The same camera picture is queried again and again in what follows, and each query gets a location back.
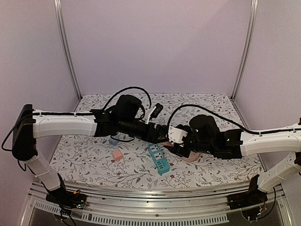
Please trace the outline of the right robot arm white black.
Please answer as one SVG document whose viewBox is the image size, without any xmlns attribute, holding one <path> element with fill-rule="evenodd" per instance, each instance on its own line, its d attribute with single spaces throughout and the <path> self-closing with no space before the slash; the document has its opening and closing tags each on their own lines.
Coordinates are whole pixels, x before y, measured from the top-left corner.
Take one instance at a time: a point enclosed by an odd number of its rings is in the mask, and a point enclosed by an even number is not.
<svg viewBox="0 0 301 226">
<path fill-rule="evenodd" d="M 197 115 L 188 126 L 170 126 L 167 135 L 174 144 L 173 152 L 181 157 L 196 152 L 230 160 L 258 153 L 288 152 L 274 167 L 251 179 L 249 189 L 243 195 L 247 205 L 254 205 L 261 194 L 301 171 L 300 124 L 274 130 L 251 131 L 238 126 L 220 131 L 212 116 Z"/>
</svg>

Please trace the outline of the pink cube socket adapter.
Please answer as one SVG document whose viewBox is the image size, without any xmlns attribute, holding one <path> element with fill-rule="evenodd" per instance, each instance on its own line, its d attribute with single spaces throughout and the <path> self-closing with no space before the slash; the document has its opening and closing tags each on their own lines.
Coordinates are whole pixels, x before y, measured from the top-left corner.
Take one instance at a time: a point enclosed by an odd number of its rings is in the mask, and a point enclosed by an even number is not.
<svg viewBox="0 0 301 226">
<path fill-rule="evenodd" d="M 163 142 L 163 143 L 161 143 L 161 145 L 166 147 L 166 148 L 170 148 L 170 147 L 174 146 L 174 144 L 169 142 L 169 141 Z"/>
</svg>

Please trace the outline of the teal power strip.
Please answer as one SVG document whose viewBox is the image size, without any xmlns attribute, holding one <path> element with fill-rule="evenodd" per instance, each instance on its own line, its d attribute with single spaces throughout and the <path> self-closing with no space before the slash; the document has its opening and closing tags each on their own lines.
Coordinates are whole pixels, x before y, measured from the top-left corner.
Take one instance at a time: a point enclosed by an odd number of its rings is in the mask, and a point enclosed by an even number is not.
<svg viewBox="0 0 301 226">
<path fill-rule="evenodd" d="M 163 174 L 168 173 L 170 171 L 170 164 L 167 162 L 167 159 L 160 147 L 157 144 L 150 144 L 148 145 L 148 151 L 155 163 L 158 174 L 162 176 Z"/>
</svg>

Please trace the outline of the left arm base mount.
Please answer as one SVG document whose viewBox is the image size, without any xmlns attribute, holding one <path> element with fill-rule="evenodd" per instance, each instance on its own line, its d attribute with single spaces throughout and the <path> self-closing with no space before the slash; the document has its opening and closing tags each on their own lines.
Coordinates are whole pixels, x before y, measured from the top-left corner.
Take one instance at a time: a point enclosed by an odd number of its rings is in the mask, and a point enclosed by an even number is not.
<svg viewBox="0 0 301 226">
<path fill-rule="evenodd" d="M 68 191 L 64 181 L 60 179 L 60 185 L 57 189 L 50 191 L 43 185 L 47 191 L 46 200 L 56 203 L 59 206 L 68 209 L 83 209 L 87 205 L 87 196 L 81 193 L 81 190 Z"/>
</svg>

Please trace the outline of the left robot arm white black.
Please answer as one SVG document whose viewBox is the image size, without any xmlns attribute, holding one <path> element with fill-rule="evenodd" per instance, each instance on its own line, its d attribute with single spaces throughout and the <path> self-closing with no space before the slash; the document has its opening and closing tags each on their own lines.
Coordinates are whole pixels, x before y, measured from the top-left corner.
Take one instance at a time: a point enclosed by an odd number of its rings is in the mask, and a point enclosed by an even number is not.
<svg viewBox="0 0 301 226">
<path fill-rule="evenodd" d="M 12 137 L 9 152 L 31 169 L 59 204 L 66 204 L 70 194 L 63 180 L 36 149 L 36 140 L 48 136 L 85 135 L 92 137 L 115 136 L 123 133 L 149 143 L 167 141 L 167 126 L 156 125 L 162 106 L 156 104 L 147 112 L 140 99 L 121 95 L 116 104 L 88 112 L 45 112 L 34 110 L 31 104 L 23 106 L 19 117 L 7 134 Z"/>
</svg>

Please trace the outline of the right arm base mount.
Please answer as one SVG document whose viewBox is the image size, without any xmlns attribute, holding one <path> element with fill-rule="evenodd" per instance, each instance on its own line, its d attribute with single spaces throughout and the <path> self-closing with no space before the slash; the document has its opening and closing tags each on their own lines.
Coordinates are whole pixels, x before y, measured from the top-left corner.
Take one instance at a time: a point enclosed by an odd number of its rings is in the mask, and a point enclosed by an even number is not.
<svg viewBox="0 0 301 226">
<path fill-rule="evenodd" d="M 249 183 L 249 188 L 245 192 L 230 194 L 227 196 L 227 205 L 231 210 L 245 208 L 257 204 L 263 204 L 268 200 L 267 192 L 262 192 L 258 187 L 259 175 L 254 176 Z M 243 217 L 248 221 L 258 220 L 263 211 L 263 207 L 257 206 L 254 209 L 242 211 Z"/>
</svg>

